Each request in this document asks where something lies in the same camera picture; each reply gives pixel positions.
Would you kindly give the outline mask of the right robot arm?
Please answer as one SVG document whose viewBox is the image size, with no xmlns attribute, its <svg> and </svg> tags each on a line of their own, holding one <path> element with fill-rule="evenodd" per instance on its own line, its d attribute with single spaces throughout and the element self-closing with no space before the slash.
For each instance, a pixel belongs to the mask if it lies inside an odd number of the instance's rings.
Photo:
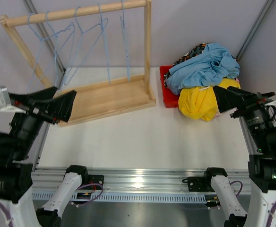
<svg viewBox="0 0 276 227">
<path fill-rule="evenodd" d="M 231 118 L 241 118 L 253 138 L 257 154 L 249 156 L 250 203 L 245 211 L 234 194 L 226 171 L 209 167 L 203 187 L 214 191 L 225 215 L 226 227 L 274 227 L 276 225 L 276 120 L 269 108 L 274 92 L 251 93 L 236 87 L 214 86 L 219 112 L 235 109 Z"/>
</svg>

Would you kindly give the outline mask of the light blue wire hanger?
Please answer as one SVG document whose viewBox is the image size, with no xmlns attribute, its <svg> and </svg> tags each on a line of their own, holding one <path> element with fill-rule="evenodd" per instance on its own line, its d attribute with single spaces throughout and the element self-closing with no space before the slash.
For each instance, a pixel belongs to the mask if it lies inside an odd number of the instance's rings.
<svg viewBox="0 0 276 227">
<path fill-rule="evenodd" d="M 34 35 L 32 38 L 33 46 L 31 47 L 31 53 L 35 59 L 33 63 L 33 69 L 30 77 L 30 81 L 27 86 L 27 92 L 33 92 L 40 89 L 44 89 L 45 85 L 42 84 L 42 79 L 47 78 L 50 82 L 50 87 L 55 85 L 55 70 L 54 60 L 50 51 L 47 48 L 47 41 L 50 36 L 42 36 L 37 29 L 38 24 L 30 23 L 30 17 L 34 13 L 30 13 L 27 16 L 27 26 L 30 32 Z"/>
</svg>

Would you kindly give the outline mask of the blue hanger of yellow shorts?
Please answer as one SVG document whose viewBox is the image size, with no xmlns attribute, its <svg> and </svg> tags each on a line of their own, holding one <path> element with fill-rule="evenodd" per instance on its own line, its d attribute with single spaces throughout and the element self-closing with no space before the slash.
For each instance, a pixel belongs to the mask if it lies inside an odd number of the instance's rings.
<svg viewBox="0 0 276 227">
<path fill-rule="evenodd" d="M 99 15 L 100 15 L 100 29 L 103 39 L 103 45 L 104 45 L 104 51 L 105 51 L 105 57 L 106 57 L 106 66 L 107 66 L 107 78 L 109 84 L 111 84 L 111 77 L 110 77 L 110 69 L 109 69 L 109 57 L 108 57 L 108 47 L 107 47 L 107 35 L 106 35 L 106 26 L 108 24 L 107 18 L 102 17 L 102 10 L 101 5 L 98 4 L 99 9 Z"/>
</svg>

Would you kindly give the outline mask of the yellow shorts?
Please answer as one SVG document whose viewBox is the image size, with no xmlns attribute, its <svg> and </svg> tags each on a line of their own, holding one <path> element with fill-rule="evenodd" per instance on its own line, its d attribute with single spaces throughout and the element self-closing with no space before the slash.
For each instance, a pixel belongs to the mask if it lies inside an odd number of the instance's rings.
<svg viewBox="0 0 276 227">
<path fill-rule="evenodd" d="M 178 108 L 193 120 L 211 121 L 219 111 L 213 87 L 184 88 L 180 92 Z"/>
</svg>

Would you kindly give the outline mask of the blue hanger of camouflage shorts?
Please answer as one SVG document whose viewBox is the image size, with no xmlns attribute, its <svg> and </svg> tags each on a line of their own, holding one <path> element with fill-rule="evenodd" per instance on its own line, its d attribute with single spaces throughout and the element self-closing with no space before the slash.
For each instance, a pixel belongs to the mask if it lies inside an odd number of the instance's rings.
<svg viewBox="0 0 276 227">
<path fill-rule="evenodd" d="M 71 21 L 64 29 L 55 31 L 55 29 L 49 22 L 48 14 L 49 14 L 49 11 L 46 12 L 46 15 L 45 15 L 46 24 L 49 26 L 49 28 L 52 31 L 52 35 L 48 36 L 48 40 L 51 41 L 53 38 L 54 43 L 53 43 L 53 59 L 50 61 L 49 65 L 47 66 L 46 72 L 49 70 L 53 70 L 54 86 L 61 88 L 61 83 L 63 81 L 63 77 L 66 69 L 63 66 L 62 60 L 60 58 L 60 54 L 62 54 L 62 51 L 66 46 L 66 44 L 71 43 L 71 51 L 69 53 L 69 59 L 71 58 L 76 28 L 74 23 Z"/>
</svg>

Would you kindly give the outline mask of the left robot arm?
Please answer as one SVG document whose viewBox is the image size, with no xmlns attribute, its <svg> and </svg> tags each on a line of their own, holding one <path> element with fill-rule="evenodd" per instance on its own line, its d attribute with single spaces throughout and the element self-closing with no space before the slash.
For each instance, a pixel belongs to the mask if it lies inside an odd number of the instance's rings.
<svg viewBox="0 0 276 227">
<path fill-rule="evenodd" d="M 13 112 L 10 132 L 0 132 L 0 209 L 8 227 L 59 227 L 62 214 L 77 189 L 89 184 L 85 166 L 71 165 L 52 198 L 35 209 L 33 164 L 28 153 L 45 122 L 68 122 L 76 91 L 56 96 L 57 87 L 30 94 L 13 94 L 0 86 L 0 112 Z"/>
</svg>

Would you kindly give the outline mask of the light blue shorts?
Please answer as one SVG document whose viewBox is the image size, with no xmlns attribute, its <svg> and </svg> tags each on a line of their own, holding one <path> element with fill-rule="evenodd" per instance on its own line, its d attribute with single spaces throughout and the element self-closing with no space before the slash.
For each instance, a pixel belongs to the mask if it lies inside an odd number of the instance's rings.
<svg viewBox="0 0 276 227">
<path fill-rule="evenodd" d="M 202 54 L 171 67 L 169 72 L 167 88 L 179 95 L 184 88 L 212 87 L 219 85 L 223 78 L 235 79 L 240 66 L 227 48 L 209 43 Z"/>
</svg>

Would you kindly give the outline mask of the camouflage orange black shorts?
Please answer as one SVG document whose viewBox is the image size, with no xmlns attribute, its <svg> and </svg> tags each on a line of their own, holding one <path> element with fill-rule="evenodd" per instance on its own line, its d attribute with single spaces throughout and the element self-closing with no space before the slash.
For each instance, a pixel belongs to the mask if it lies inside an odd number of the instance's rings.
<svg viewBox="0 0 276 227">
<path fill-rule="evenodd" d="M 175 63 L 173 63 L 172 67 L 202 54 L 206 46 L 207 46 L 207 43 L 201 43 L 201 44 L 195 46 L 190 52 L 187 52 L 184 56 L 182 56 Z M 163 76 L 165 87 L 167 87 L 166 81 L 169 77 L 171 77 L 171 73 L 168 70 Z"/>
</svg>

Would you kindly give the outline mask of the blue hanger of pink shorts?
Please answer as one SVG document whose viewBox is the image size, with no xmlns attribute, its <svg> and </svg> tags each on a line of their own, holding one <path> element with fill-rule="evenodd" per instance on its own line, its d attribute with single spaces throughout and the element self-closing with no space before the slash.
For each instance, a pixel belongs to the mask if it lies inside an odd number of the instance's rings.
<svg viewBox="0 0 276 227">
<path fill-rule="evenodd" d="M 122 5 L 122 16 L 120 17 L 120 23 L 121 23 L 123 45 L 124 45 L 124 50 L 125 50 L 126 73 L 127 73 L 128 81 L 130 82 L 130 80 L 131 80 L 130 61 L 129 61 L 128 42 L 127 42 L 127 34 L 126 34 L 126 27 L 125 27 L 125 8 L 124 8 L 123 0 L 121 0 L 121 5 Z"/>
</svg>

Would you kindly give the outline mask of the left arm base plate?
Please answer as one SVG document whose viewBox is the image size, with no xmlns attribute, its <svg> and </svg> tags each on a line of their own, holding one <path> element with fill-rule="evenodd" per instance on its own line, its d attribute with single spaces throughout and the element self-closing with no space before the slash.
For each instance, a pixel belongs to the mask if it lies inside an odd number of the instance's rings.
<svg viewBox="0 0 276 227">
<path fill-rule="evenodd" d="M 91 190 L 91 191 L 101 190 L 101 187 L 98 186 L 98 184 L 103 186 L 104 185 L 104 178 L 105 178 L 104 175 L 89 175 L 87 181 L 82 183 L 81 186 L 91 184 L 90 186 L 86 186 L 83 189 L 84 190 Z"/>
</svg>

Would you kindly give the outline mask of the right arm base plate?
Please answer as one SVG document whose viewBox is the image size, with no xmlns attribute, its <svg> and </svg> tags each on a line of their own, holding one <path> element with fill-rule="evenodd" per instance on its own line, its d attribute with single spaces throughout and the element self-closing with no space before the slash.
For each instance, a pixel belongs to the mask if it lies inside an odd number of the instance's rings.
<svg viewBox="0 0 276 227">
<path fill-rule="evenodd" d="M 182 180 L 190 192 L 214 192 L 210 183 L 204 177 L 191 176 Z"/>
</svg>

